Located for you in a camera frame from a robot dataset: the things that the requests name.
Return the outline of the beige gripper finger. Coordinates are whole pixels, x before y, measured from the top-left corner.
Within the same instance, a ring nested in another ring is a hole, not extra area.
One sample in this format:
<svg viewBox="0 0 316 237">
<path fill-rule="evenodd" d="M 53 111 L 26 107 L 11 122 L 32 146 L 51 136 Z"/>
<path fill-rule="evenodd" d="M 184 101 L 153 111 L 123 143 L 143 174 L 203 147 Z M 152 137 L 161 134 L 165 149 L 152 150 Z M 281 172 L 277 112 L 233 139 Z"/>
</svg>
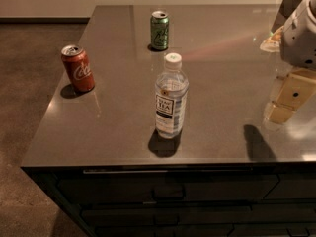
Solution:
<svg viewBox="0 0 316 237">
<path fill-rule="evenodd" d="M 269 102 L 265 106 L 264 118 L 269 122 L 284 124 L 295 114 L 295 109 Z"/>
</svg>

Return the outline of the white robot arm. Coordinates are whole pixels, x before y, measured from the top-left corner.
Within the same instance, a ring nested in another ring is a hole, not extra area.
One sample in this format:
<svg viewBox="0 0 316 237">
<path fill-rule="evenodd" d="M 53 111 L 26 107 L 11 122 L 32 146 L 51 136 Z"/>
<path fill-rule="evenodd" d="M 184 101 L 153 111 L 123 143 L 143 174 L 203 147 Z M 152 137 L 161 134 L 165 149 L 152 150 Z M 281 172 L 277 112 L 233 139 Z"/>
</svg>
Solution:
<svg viewBox="0 0 316 237">
<path fill-rule="evenodd" d="M 260 49 L 292 66 L 276 78 L 265 109 L 265 120 L 284 124 L 316 93 L 316 0 L 302 0 Z"/>
</svg>

